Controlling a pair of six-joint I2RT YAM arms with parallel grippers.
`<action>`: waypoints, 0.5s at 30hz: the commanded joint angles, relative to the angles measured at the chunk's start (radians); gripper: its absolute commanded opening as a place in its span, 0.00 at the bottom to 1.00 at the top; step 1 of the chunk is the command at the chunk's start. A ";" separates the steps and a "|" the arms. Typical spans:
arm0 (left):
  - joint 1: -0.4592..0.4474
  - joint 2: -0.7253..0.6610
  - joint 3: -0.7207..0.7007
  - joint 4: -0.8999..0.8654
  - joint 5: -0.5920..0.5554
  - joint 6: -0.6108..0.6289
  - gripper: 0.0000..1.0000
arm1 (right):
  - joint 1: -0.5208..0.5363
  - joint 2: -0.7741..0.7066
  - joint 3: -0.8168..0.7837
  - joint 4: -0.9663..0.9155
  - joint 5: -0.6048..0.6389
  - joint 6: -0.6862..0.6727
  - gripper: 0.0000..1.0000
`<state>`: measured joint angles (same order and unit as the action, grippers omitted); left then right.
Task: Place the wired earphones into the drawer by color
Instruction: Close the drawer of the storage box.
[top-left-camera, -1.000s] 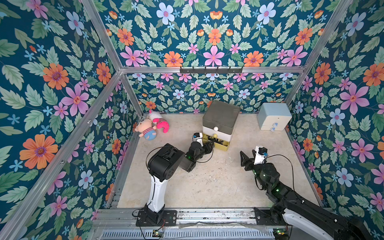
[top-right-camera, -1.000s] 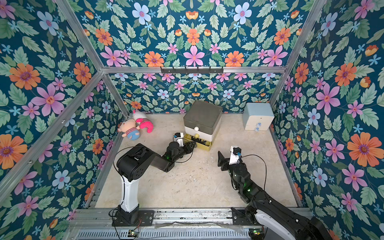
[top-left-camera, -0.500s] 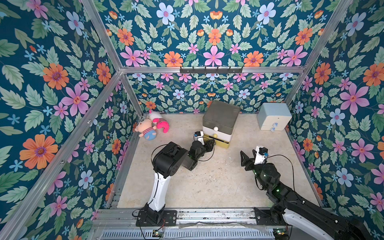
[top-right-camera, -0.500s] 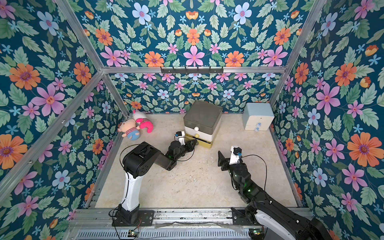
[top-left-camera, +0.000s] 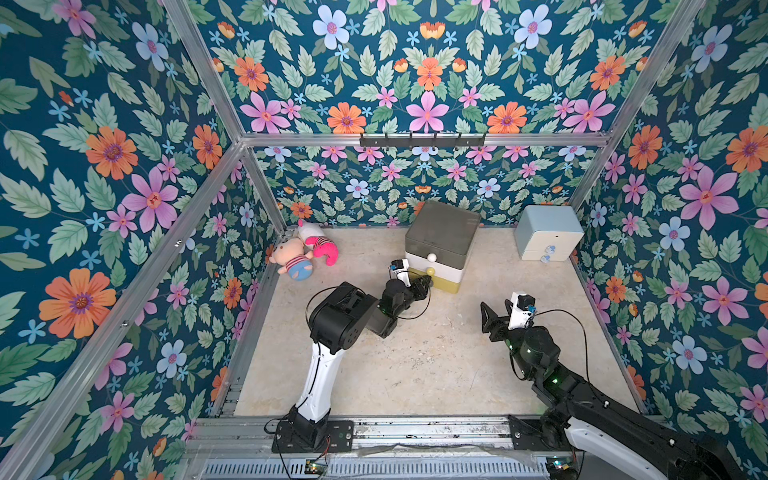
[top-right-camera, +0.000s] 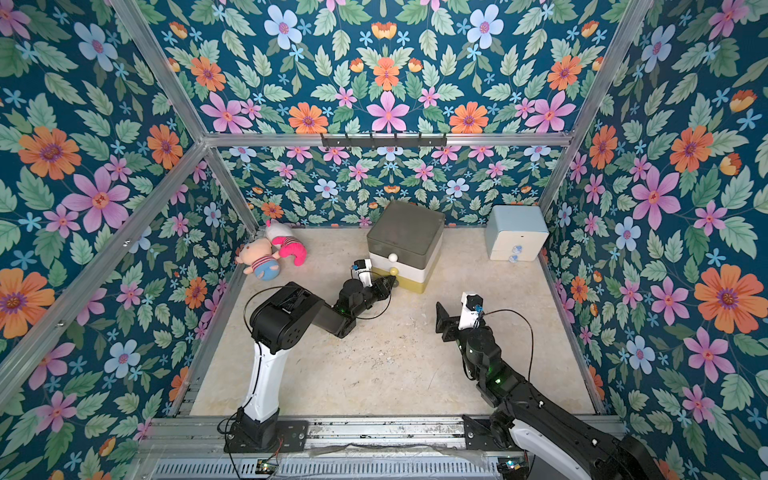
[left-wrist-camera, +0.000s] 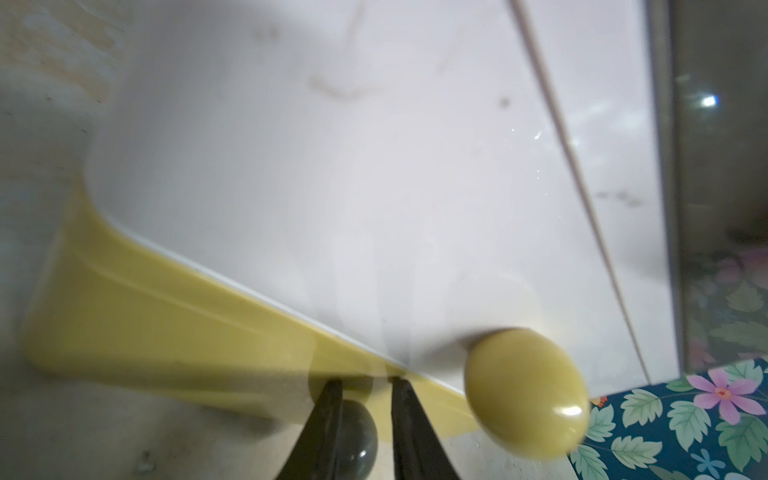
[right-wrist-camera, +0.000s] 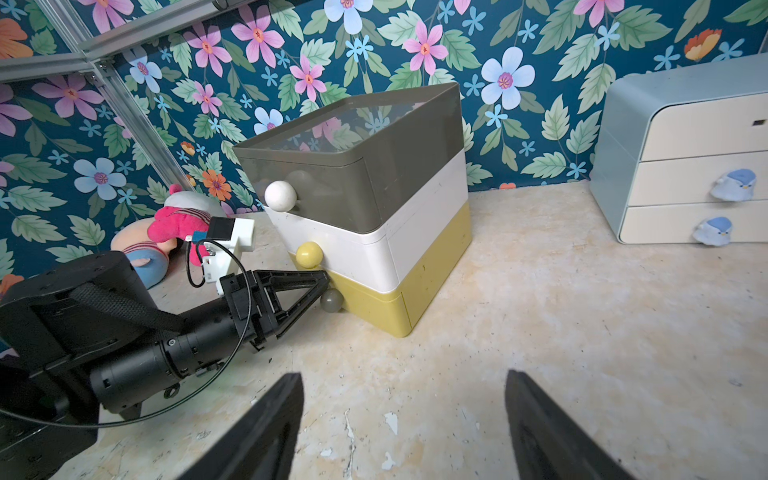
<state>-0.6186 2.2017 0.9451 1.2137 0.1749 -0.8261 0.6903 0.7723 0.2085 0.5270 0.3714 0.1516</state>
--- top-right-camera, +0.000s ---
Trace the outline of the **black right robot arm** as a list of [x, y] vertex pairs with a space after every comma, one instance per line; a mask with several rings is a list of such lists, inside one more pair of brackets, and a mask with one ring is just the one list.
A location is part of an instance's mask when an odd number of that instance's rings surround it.
[[568, 479], [664, 477], [639, 440], [630, 435], [619, 439], [580, 420], [505, 362], [485, 322], [482, 298], [473, 295], [471, 303], [460, 316], [437, 303], [435, 332], [457, 345], [465, 376], [494, 408], [488, 432], [496, 446], [516, 446]]

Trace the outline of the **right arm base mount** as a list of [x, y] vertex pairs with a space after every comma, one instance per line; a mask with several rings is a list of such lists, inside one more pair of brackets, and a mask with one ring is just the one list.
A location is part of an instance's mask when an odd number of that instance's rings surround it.
[[502, 451], [513, 445], [509, 429], [496, 414], [490, 417], [462, 415], [461, 421], [467, 450]]

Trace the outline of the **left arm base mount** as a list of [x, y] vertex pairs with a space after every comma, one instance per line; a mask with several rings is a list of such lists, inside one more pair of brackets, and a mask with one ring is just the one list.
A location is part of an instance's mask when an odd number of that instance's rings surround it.
[[267, 420], [257, 421], [239, 408], [224, 430], [224, 451], [233, 454], [301, 452], [308, 429], [308, 421], [280, 420], [279, 412]]

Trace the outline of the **yellow bottom drawer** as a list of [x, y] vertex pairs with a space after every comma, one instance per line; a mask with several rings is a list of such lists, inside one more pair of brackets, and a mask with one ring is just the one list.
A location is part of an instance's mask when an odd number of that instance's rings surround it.
[[396, 283], [399, 288], [413, 293], [423, 294], [428, 285], [428, 276], [425, 274], [419, 274], [411, 278], [403, 272], [395, 271], [394, 269], [390, 270], [390, 274], [396, 277]]

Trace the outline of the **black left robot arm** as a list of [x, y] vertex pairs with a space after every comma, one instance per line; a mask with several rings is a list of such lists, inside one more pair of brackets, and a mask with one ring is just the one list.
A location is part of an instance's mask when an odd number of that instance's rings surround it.
[[244, 416], [264, 423], [277, 414], [287, 354], [310, 326], [343, 339], [364, 313], [389, 300], [396, 286], [393, 275], [376, 274], [369, 285], [357, 278], [348, 279], [333, 305], [295, 282], [278, 287], [248, 320], [255, 347], [254, 369], [242, 405]]

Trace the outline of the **white drawer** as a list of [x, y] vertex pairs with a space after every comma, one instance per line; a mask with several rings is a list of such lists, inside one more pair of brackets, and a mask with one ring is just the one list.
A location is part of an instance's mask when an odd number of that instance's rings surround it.
[[402, 258], [396, 254], [391, 253], [387, 256], [381, 256], [378, 254], [370, 254], [371, 265], [374, 268], [383, 270], [385, 273], [389, 273], [392, 269], [397, 271], [396, 276], [401, 279], [407, 279], [416, 283], [426, 283], [433, 270], [435, 261], [430, 259], [423, 268], [419, 268], [407, 263], [402, 262]]

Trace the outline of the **grey top drawer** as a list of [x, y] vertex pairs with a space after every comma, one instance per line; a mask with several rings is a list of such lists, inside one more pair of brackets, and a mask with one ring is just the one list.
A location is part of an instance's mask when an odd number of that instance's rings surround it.
[[415, 251], [379, 240], [368, 240], [368, 249], [372, 257], [380, 257], [384, 261], [388, 261], [391, 255], [395, 255], [397, 263], [417, 269], [424, 269], [427, 266], [436, 248], [436, 244], [425, 244], [420, 245], [420, 250]]

